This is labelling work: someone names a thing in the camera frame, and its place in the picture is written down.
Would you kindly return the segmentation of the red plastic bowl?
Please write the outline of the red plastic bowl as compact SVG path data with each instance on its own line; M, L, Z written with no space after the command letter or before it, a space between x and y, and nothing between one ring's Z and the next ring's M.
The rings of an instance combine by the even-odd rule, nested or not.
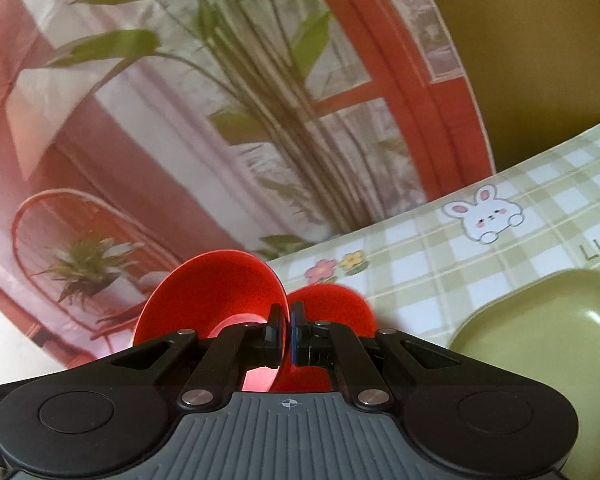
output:
M346 324L361 337L373 337L375 315L365 298L346 286L320 283L304 286L287 295L288 304L302 302L309 321ZM324 368L298 367L286 356L270 387L270 393L314 393L332 391L332 378Z
M246 252L207 252L181 264L151 293L137 322L133 344L193 330L199 348L206 353L211 339L224 327L265 323L272 304L281 304L285 310L286 353L289 306L275 272ZM265 384L252 390L268 391L277 371L272 370Z

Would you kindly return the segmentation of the green square plate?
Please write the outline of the green square plate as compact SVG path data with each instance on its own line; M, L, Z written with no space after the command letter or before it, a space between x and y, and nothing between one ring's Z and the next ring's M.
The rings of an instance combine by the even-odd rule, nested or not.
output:
M600 271L560 271L493 301L449 347L566 396L580 429L565 474L600 479Z

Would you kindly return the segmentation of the green plaid bunny tablecloth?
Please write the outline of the green plaid bunny tablecloth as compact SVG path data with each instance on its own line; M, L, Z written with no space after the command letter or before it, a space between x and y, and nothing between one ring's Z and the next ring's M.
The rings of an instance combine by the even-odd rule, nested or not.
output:
M492 243L443 207L479 188L522 210ZM311 278L362 295L376 321L437 344L485 304L568 269L600 270L600 124L441 200L272 262L292 292Z

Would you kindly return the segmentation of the printed room scene backdrop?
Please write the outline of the printed room scene backdrop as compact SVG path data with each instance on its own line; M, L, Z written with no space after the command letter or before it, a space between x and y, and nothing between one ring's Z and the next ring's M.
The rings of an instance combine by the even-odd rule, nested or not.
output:
M62 364L125 347L193 256L493 171L434 0L0 0L0 310Z

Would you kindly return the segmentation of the wooden headboard panel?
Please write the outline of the wooden headboard panel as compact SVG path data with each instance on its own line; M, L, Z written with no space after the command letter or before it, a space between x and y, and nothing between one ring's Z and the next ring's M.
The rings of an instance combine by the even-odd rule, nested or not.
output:
M434 0L486 127L495 166L600 123L600 0Z

